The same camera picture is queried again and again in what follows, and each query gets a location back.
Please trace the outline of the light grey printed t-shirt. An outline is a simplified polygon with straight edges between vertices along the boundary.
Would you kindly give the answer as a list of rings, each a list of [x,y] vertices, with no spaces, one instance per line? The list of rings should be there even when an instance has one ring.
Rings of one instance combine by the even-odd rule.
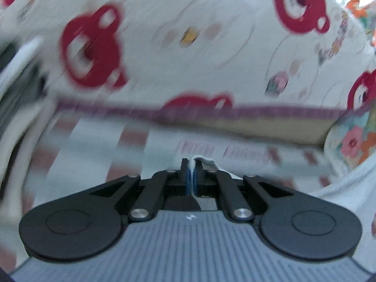
[[[339,176],[324,153],[265,143],[200,145],[189,153],[192,187],[203,167],[239,180],[252,220],[207,215],[191,228],[198,255],[218,276],[248,281],[361,281],[375,272],[375,158]]]

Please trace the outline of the stack of folded clothes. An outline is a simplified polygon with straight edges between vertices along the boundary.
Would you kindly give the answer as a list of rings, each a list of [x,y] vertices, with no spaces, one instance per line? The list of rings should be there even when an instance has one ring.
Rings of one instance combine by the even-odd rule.
[[[1,198],[12,153],[41,110],[46,75],[37,60],[43,39],[1,41]]]

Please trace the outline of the checked happy dog rug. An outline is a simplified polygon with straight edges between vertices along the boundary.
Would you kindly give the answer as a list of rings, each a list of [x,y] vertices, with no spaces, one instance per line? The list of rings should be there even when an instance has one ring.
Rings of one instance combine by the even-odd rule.
[[[8,166],[1,183],[1,268],[27,259],[18,225],[33,207],[126,174],[148,178],[177,168],[183,158],[213,160],[236,176],[255,172],[311,193],[337,181],[323,152],[242,139],[214,130],[162,127],[129,118],[42,112],[26,130],[10,129]]]

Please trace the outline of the floral patchwork quilt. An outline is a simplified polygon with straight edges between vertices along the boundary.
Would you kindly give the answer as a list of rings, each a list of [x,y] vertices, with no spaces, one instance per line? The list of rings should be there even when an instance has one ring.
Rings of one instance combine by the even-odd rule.
[[[375,153],[375,113],[371,108],[375,103],[375,47],[370,44],[370,31],[363,26],[375,19],[370,14],[375,4],[358,8],[359,1],[349,1],[344,13],[353,24],[347,26],[345,42],[356,53],[342,69],[351,78],[336,82],[323,101],[345,109],[324,143],[325,156],[340,175],[350,173]]]

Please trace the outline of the red bear print bedsheet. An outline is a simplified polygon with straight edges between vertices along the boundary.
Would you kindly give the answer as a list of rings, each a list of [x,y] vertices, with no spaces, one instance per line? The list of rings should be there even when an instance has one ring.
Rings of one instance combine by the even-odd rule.
[[[336,117],[375,99],[375,51],[334,0],[1,0],[47,90],[126,110]]]

